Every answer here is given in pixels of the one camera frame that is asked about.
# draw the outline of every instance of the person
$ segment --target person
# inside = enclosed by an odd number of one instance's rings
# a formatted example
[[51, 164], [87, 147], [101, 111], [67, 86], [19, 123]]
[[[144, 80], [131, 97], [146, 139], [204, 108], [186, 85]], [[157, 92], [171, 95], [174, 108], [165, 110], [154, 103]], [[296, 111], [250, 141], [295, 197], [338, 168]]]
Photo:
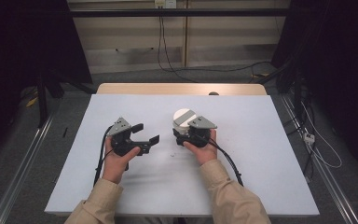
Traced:
[[[216, 130], [211, 129], [211, 138], [216, 141]], [[200, 172], [212, 202], [214, 223], [270, 223], [260, 199], [237, 181], [231, 180], [227, 170], [217, 159], [217, 148], [208, 144], [195, 147], [188, 142], [189, 149], [200, 164]], [[105, 153], [110, 151], [111, 137], [106, 138]], [[104, 160], [103, 176], [94, 186], [89, 198], [76, 207], [65, 223], [115, 223], [115, 209], [123, 188], [119, 185], [127, 163], [140, 151], [135, 147], [120, 157], [109, 153]]]

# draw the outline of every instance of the white table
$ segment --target white table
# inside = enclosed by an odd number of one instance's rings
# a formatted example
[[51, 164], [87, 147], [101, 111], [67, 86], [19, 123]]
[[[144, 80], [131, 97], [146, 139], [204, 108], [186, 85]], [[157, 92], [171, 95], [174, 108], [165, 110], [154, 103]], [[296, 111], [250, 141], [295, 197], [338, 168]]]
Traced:
[[[69, 215], [92, 189], [100, 145], [106, 128], [122, 116], [145, 129], [132, 140], [160, 142], [149, 154], [136, 157], [121, 181], [124, 192], [117, 205], [120, 216], [205, 217], [210, 199], [194, 156], [175, 143], [172, 116], [191, 108], [214, 122], [218, 144], [242, 173], [244, 185], [256, 193], [270, 216], [319, 215], [275, 107], [267, 95], [93, 95], [76, 140], [46, 207], [46, 212]], [[223, 155], [231, 178], [235, 175]]]

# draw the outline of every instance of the beige jacket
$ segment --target beige jacket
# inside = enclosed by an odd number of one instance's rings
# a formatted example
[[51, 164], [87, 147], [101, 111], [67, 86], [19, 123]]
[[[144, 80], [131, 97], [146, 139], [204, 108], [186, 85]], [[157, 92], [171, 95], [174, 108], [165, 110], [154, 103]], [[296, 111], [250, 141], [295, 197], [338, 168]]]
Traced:
[[[260, 199], [230, 180], [219, 160], [208, 161], [200, 169], [211, 196], [214, 223], [270, 223]], [[115, 223], [116, 204], [122, 191], [121, 186], [99, 179], [89, 198], [80, 202], [65, 223]]]

